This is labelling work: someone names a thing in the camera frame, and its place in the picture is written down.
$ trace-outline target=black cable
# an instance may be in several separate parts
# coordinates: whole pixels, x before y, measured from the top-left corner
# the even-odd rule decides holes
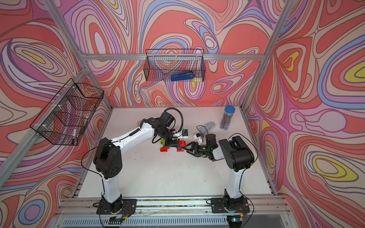
[[[182,136],[182,133],[181,133],[179,136],[177,136],[177,137],[171,137],[171,138],[173,138],[173,139],[177,139],[177,138],[179,138],[180,136]]]
[[[104,191],[104,192],[105,192],[105,188],[104,188],[104,183],[103,183],[103,177],[102,177],[102,175],[101,175],[100,173],[97,173],[97,172],[95,172],[95,171],[92,171],[92,170],[90,170],[90,169],[87,169],[87,168],[86,168],[86,167],[82,164],[82,160],[84,159],[85,155],[86,155],[88,152],[92,151],[93,149],[98,148],[99,146],[103,146],[103,145],[106,145],[106,144],[109,144],[109,143],[115,143],[115,142],[118,142],[118,141],[108,142],[108,143],[104,143],[104,144],[98,145],[98,146],[96,146],[96,147],[93,147],[93,148],[91,148],[89,151],[87,151],[87,152],[83,155],[83,157],[81,158],[81,166],[82,166],[84,169],[86,169],[87,171],[90,171],[90,172],[96,173],[97,175],[99,175],[99,176],[101,177],[101,182],[102,182],[102,184],[103,184],[103,191]]]
[[[250,201],[250,203],[252,204],[252,213],[251,213],[250,217],[247,219],[247,221],[245,222],[245,224],[243,224],[240,228],[244,227],[249,222],[250,218],[253,215],[253,212],[255,211],[255,206],[253,205],[252,201],[245,195],[243,195],[243,197],[246,197]]]
[[[100,220],[100,223],[101,223],[101,225],[103,226],[103,228],[105,228],[105,226],[104,226],[104,225],[103,225],[103,223],[101,222],[100,213],[99,213],[99,220]]]
[[[208,130],[207,130],[207,128],[205,127],[205,126],[203,126],[203,125],[198,125],[198,126],[196,126],[196,129],[198,129],[198,127],[199,126],[202,126],[202,127],[204,127],[205,128],[205,130],[207,131],[207,133],[208,133]]]
[[[173,109],[173,110],[176,110],[179,114],[180,114],[180,117],[181,117],[181,126],[180,126],[180,129],[177,131],[177,132],[180,132],[182,129],[183,129],[183,124],[184,124],[184,118],[183,118],[183,115],[182,115],[182,113],[180,112],[180,110],[179,109],[177,109],[177,108],[167,108],[167,109],[165,109],[164,110],[164,112],[166,112],[167,110],[170,110],[170,109]]]
[[[244,173],[246,170],[247,170],[247,169],[245,169],[245,170],[242,172],[242,174],[241,174],[241,179],[239,180],[238,190],[239,190],[239,192],[243,195],[243,197],[247,198],[247,199],[251,202],[253,209],[252,209],[251,216],[247,219],[247,221],[245,222],[245,224],[243,224],[240,228],[242,228],[244,225],[246,225],[246,223],[247,223],[247,222],[250,220],[250,218],[252,217],[253,212],[255,211],[255,206],[253,205],[252,201],[251,201],[251,200],[250,200],[247,196],[245,196],[245,195],[241,192],[241,181],[242,181],[242,176],[243,176],[243,173]]]
[[[162,138],[159,138],[157,141],[155,141],[155,142],[154,142],[153,140],[156,138],[156,136],[157,136],[157,135],[155,135],[155,136],[152,138],[152,143],[153,143],[153,144],[155,144],[155,143],[156,143],[156,142],[158,142],[160,139],[162,139]]]
[[[244,137],[241,133],[234,133],[233,135],[231,135],[228,139],[231,139],[232,138],[232,136],[234,136],[235,134],[238,134],[238,135],[241,135],[242,137]],[[258,158],[258,150],[257,150],[257,148],[255,147],[255,145],[248,139],[248,138],[246,138],[246,137],[244,137],[245,139],[247,139],[247,141],[249,141],[250,143],[251,143],[251,145],[255,148],[255,150],[256,150],[256,159],[253,161],[253,163],[251,164],[251,165],[253,165],[255,162],[256,162],[256,160],[257,160],[257,158]]]

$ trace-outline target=aluminum frame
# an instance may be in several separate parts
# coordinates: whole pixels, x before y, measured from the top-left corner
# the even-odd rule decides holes
[[[84,67],[84,69],[86,69],[89,73],[90,76],[90,81],[92,82],[93,85],[98,86],[99,88],[101,87],[99,82],[97,81],[94,73],[90,70],[89,65],[88,65],[88,61],[90,60],[145,60],[146,56],[144,54],[86,54],[86,53],[82,53],[82,51],[80,50],[80,48],[78,47],[74,37],[71,35],[70,30],[68,28],[68,26],[66,25],[59,9],[57,8],[57,6],[54,3],[54,0],[44,0],[44,3],[46,5],[46,7],[49,10],[49,13],[51,14],[51,16],[53,17],[54,21],[56,22],[57,26],[59,27],[60,31],[61,31],[61,35],[65,38],[65,40],[69,43],[71,49],[74,52],[74,55],[76,56],[76,58],[78,59],[78,61],[80,62],[80,64]],[[253,79],[247,89],[247,93],[246,96],[243,100],[243,102],[240,105],[240,109],[241,109],[241,114],[243,116],[243,119],[245,120],[245,124],[246,126],[248,126],[248,120],[247,117],[245,116],[245,112],[243,110],[244,105],[247,103],[247,99],[251,96],[251,94],[253,93],[260,76],[262,75],[265,65],[267,64],[269,58],[270,58],[270,54],[273,51],[273,48],[280,36],[280,33],[282,31],[282,28],[284,26],[284,24],[286,23],[286,20],[291,12],[292,7],[295,5],[296,0],[293,1],[287,1],[283,7],[283,10],[279,16],[278,22],[273,30],[273,33],[269,39],[269,42],[265,48],[264,54],[207,54],[205,55],[205,59],[206,60],[258,60],[260,61],[260,64],[258,65],[258,68],[256,70],[255,75],[253,76]],[[110,109],[110,112],[108,114],[107,117],[107,121],[110,118],[111,115],[111,111],[112,108],[108,102],[107,99],[105,99],[105,104],[107,105],[107,107]],[[100,135],[98,136],[98,139],[96,141],[96,144],[99,142],[100,138],[103,135],[103,132],[105,130],[107,123],[105,123],[102,131],[100,132]],[[258,146],[258,142],[256,142],[255,138],[253,137],[253,132],[249,130],[250,133],[250,137],[252,142],[254,142],[256,144],[256,147],[258,149],[260,149],[260,147]],[[275,196],[276,190],[275,188],[273,188],[273,184],[272,181],[270,180],[270,178],[268,178],[268,173],[267,173],[267,169],[266,166],[263,164],[262,162],[262,157],[259,154],[259,160],[260,160],[260,164],[261,166],[264,168],[264,170],[266,170],[265,175],[266,178],[269,180],[269,184],[272,187],[272,191],[274,192],[274,196],[269,195],[269,196],[262,196],[262,195],[257,195],[257,196],[248,196],[250,197],[250,199],[253,201],[253,204],[255,205],[255,211],[254,214],[286,214],[286,215],[290,215],[291,214],[291,210],[289,209],[286,200],[282,197],[282,196]],[[87,161],[87,166],[89,166],[91,163],[91,159],[89,159]],[[84,178],[86,172],[84,171],[81,175],[79,180],[77,181],[77,184],[73,190],[72,195],[74,195],[77,191],[78,186],[82,183],[82,178]],[[142,212],[148,212],[149,210],[155,209],[155,210],[160,210],[161,208],[167,208],[166,210],[163,211],[163,213],[158,213],[160,215],[171,215],[172,213],[176,213],[178,210],[181,210],[182,214],[209,214],[209,209],[210,206],[207,204],[203,204],[203,202],[201,205],[195,205],[193,206],[194,209],[198,209],[199,207],[201,207],[200,209],[204,209],[201,211],[192,211],[192,202],[197,202],[197,198],[195,197],[139,197],[138,199],[138,203],[137,203],[137,213],[142,213]],[[95,202],[98,202],[100,200],[100,198],[69,198],[69,199],[64,199],[61,201],[61,204],[57,210],[57,214],[56,217],[58,218],[62,218],[64,215],[67,216],[71,216],[71,217],[80,217],[80,216],[96,216],[95,212],[96,212],[96,208],[92,207],[92,204]],[[181,201],[189,201],[188,204],[184,204],[181,205]]]
[[[256,73],[255,73],[253,79],[251,80],[251,83],[249,84],[249,87],[247,88],[245,97],[240,105],[241,107],[243,107],[245,104],[247,104],[248,99],[251,97],[252,93],[254,92],[261,75],[264,73],[266,64],[268,63],[268,61],[270,59],[271,53],[274,50],[274,47],[276,45],[276,42],[279,39],[281,31],[283,30],[285,23],[287,22],[288,17],[290,15],[290,13],[292,12],[292,9],[295,6],[296,2],[297,2],[297,0],[290,0],[290,1],[285,2],[285,5],[281,11],[279,19],[273,30],[273,33],[266,46],[266,49],[264,52],[265,57],[262,60],[262,62],[260,62],[259,66],[257,67]]]
[[[82,82],[86,76],[87,70],[83,68],[73,79],[74,82]],[[57,105],[61,99],[65,96],[70,87],[66,87],[65,90],[58,96],[58,98],[53,102],[53,106]],[[52,108],[49,108],[42,117],[39,118],[36,124],[41,124],[52,112]],[[5,159],[5,161],[0,166],[0,188],[8,180],[13,171],[17,168],[22,159],[27,155],[29,150],[33,147],[40,135],[29,128],[28,134],[22,139],[21,143],[12,151],[12,153]]]
[[[261,168],[264,170],[264,174],[265,174],[266,180],[268,181],[268,184],[271,188],[271,192],[274,195],[277,195],[277,191],[276,191],[276,188],[274,186],[274,183],[272,182],[272,180],[269,176],[269,171],[268,171],[266,165],[264,164],[264,159],[262,158],[262,155],[261,155],[262,154],[261,147],[260,147],[259,143],[256,141],[256,138],[253,135],[253,132],[252,132],[252,130],[250,128],[250,125],[249,125],[249,122],[248,122],[247,115],[246,115],[245,111],[243,110],[243,108],[240,108],[240,111],[241,111],[242,118],[245,122],[245,125],[248,129],[248,132],[250,134],[251,142],[255,145],[256,149],[258,150],[257,151],[257,156],[258,156],[257,159],[260,161]]]
[[[52,16],[54,22],[59,28],[59,31],[61,33],[61,36],[66,40],[66,42],[70,45],[71,50],[73,54],[75,55],[76,59],[79,61],[82,67],[86,68],[89,73],[89,79],[93,86],[96,86],[100,89],[102,89],[101,85],[97,81],[94,72],[90,69],[87,61],[83,59],[81,56],[82,51],[78,47],[75,38],[71,35],[71,32],[66,24],[66,21],[64,20],[61,12],[59,11],[58,7],[56,6],[54,0],[43,0],[45,6],[48,9],[48,12]],[[111,110],[111,105],[109,103],[109,100],[104,96],[103,98],[104,104],[106,107]]]
[[[255,206],[254,215],[292,215],[292,211],[284,196],[273,195],[247,195]],[[198,196],[198,197],[126,197],[135,198],[136,216],[211,216],[211,215],[239,215],[240,213],[213,214],[207,200],[212,197],[223,196]],[[63,199],[56,211],[54,227],[61,227],[65,218],[69,217],[98,217],[96,208],[92,205],[100,198],[68,198]]]
[[[179,56],[195,56],[193,54],[179,54]],[[82,54],[85,61],[89,60],[146,60],[146,54]],[[204,60],[264,60],[263,54],[204,54]]]

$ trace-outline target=red lego brick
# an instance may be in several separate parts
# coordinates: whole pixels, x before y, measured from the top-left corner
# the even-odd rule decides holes
[[[179,141],[179,145],[180,145],[181,147],[186,146],[186,142],[185,142],[185,141]]]

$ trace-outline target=psychedelic wallpaper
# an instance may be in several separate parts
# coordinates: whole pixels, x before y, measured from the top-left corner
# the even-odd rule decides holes
[[[252,53],[263,53],[284,1],[58,0],[57,4],[84,53],[143,54],[149,48],[201,47],[216,54],[252,47],[256,48]]]
[[[0,0],[0,161],[80,66],[42,0]],[[82,171],[108,110],[102,103],[77,147],[40,138],[0,189],[0,227],[45,227]]]
[[[245,111],[300,227],[365,227],[365,1],[299,0]]]
[[[58,6],[84,53],[200,48],[208,54],[258,54],[284,2],[68,0]],[[145,81],[144,61],[89,62],[112,106],[240,105],[257,65],[207,61],[204,82],[165,83]]]
[[[112,106],[240,105],[258,61],[218,61],[204,82],[146,81],[144,61],[89,61]]]

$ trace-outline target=pencil holder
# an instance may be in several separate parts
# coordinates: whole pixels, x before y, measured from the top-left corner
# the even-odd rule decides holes
[[[229,127],[229,124],[231,123],[231,119],[233,116],[233,113],[235,111],[235,108],[231,105],[227,105],[224,108],[224,113],[222,117],[222,122],[220,123],[220,128],[223,130],[227,130]]]

